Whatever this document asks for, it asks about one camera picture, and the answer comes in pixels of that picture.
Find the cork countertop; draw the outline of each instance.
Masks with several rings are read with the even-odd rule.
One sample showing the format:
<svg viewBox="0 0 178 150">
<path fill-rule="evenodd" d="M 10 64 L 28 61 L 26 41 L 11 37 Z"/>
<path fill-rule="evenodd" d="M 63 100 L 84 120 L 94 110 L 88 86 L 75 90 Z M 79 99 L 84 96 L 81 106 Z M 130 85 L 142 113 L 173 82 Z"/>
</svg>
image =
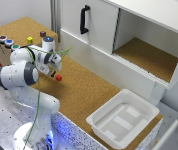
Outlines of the cork countertop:
<svg viewBox="0 0 178 150">
<path fill-rule="evenodd" d="M 47 32 L 48 36 L 57 37 L 56 33 L 28 17 L 1 26 L 0 35 L 7 35 L 8 38 L 13 39 L 16 44 L 21 46 L 27 45 L 26 39 L 31 36 L 34 38 L 33 44 L 40 45 L 42 38 L 39 33 L 43 30 Z M 63 77 L 60 82 L 40 73 L 41 91 L 60 100 L 61 107 L 59 111 L 61 113 L 108 149 L 112 149 L 93 133 L 91 126 L 86 122 L 86 118 L 120 92 L 120 89 L 67 56 L 62 63 L 63 68 L 58 72 Z M 162 115 L 156 116 L 126 150 L 135 149 L 161 119 Z"/>
</svg>

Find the yellow object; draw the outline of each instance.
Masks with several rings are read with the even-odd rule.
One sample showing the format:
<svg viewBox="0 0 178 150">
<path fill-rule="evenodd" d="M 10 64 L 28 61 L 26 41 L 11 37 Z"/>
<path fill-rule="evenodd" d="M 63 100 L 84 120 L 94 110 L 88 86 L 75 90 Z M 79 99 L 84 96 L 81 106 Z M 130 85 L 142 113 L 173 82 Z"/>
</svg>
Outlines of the yellow object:
<svg viewBox="0 0 178 150">
<path fill-rule="evenodd" d="M 28 37 L 27 38 L 27 42 L 28 42 L 28 44 L 33 44 L 33 38 L 32 37 Z"/>
</svg>

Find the cabinet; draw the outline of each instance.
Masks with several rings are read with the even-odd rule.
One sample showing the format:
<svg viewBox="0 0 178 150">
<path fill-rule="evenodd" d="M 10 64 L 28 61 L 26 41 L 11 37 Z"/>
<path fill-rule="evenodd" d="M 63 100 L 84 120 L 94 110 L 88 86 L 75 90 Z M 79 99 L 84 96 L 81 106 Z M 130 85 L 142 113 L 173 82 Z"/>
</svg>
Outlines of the cabinet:
<svg viewBox="0 0 178 150">
<path fill-rule="evenodd" d="M 80 21 L 73 22 L 72 18 L 79 20 L 79 9 L 88 2 L 63 0 L 62 47 L 74 46 L 68 56 L 119 88 L 128 88 L 146 99 L 160 91 L 162 98 L 164 89 L 178 82 L 178 1 L 92 0 L 91 6 L 99 11 L 87 12 L 91 13 L 86 20 L 89 32 L 81 35 Z M 79 8 L 68 8 L 72 4 Z M 117 51 L 124 46 L 128 47 L 125 55 L 119 55 Z M 143 63 L 150 70 L 125 57 L 127 54 L 139 61 L 149 59 Z"/>
</svg>

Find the cable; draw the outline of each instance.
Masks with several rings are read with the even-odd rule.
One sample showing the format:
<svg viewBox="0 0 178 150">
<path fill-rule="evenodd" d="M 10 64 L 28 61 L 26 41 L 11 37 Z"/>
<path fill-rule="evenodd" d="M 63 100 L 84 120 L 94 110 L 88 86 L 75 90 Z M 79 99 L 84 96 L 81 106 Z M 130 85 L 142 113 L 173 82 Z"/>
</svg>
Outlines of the cable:
<svg viewBox="0 0 178 150">
<path fill-rule="evenodd" d="M 29 55 L 31 56 L 31 58 L 32 58 L 32 60 L 33 60 L 33 62 L 34 62 L 34 65 L 35 65 L 35 67 L 36 67 L 36 63 L 35 63 L 35 61 L 34 61 L 33 55 L 32 55 L 32 53 L 29 51 L 28 48 L 26 47 L 26 50 L 28 51 Z M 68 53 L 68 51 L 69 51 L 70 49 L 72 49 L 72 47 L 70 47 L 69 49 L 67 49 L 67 50 L 65 50 L 65 51 L 61 51 L 61 52 L 60 52 L 60 53 L 63 53 L 63 52 L 66 52 L 66 53 L 65 53 L 65 54 L 63 55 L 63 57 L 61 58 L 61 61 L 59 62 L 57 68 L 59 67 L 59 65 L 60 65 L 60 63 L 62 62 L 63 58 L 65 57 L 65 55 Z M 38 106 L 37 106 L 37 112 L 36 112 L 36 116 L 35 116 L 33 125 L 32 125 L 32 127 L 31 127 L 31 130 L 30 130 L 30 132 L 29 132 L 29 135 L 28 135 L 28 137 L 27 137 L 27 139 L 26 139 L 26 142 L 25 142 L 25 145 L 24 145 L 23 150 L 26 148 L 27 142 L 28 142 L 28 140 L 29 140 L 29 137 L 30 137 L 30 135 L 31 135 L 31 133 L 32 133 L 33 127 L 34 127 L 35 122 L 36 122 L 36 119 L 37 119 L 37 117 L 38 117 L 39 107 L 40 107 L 40 79 L 39 79 L 39 74 L 38 74 Z"/>
</svg>

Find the white plastic bin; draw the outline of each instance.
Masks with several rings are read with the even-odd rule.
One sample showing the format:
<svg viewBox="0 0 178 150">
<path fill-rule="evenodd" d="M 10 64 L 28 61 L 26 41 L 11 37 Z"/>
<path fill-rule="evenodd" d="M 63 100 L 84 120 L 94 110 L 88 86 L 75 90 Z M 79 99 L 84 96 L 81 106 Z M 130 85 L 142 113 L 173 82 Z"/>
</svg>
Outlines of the white plastic bin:
<svg viewBox="0 0 178 150">
<path fill-rule="evenodd" d="M 92 113 L 86 121 L 94 133 L 115 149 L 126 148 L 159 113 L 133 92 L 124 89 Z"/>
</svg>

